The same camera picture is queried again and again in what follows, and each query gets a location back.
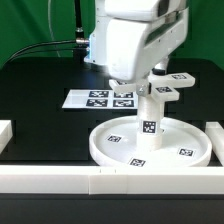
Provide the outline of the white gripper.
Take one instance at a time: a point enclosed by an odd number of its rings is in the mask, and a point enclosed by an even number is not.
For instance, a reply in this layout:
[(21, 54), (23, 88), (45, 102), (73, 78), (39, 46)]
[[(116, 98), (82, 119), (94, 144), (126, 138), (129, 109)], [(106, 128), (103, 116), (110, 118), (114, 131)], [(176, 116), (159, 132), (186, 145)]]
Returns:
[[(155, 22), (112, 19), (107, 27), (107, 67), (112, 78), (136, 82), (145, 77), (158, 63), (169, 56), (186, 39), (188, 9), (175, 15), (175, 21), (165, 18)], [(136, 84), (138, 96), (149, 94), (149, 82)]]

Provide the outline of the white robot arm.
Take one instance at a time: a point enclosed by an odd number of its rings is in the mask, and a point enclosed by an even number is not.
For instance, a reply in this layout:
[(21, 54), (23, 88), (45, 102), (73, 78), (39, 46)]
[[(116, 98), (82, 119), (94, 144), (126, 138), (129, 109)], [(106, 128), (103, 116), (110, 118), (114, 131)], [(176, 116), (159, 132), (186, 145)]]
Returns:
[(188, 0), (95, 0), (85, 61), (117, 92), (150, 93), (148, 76), (186, 39)]

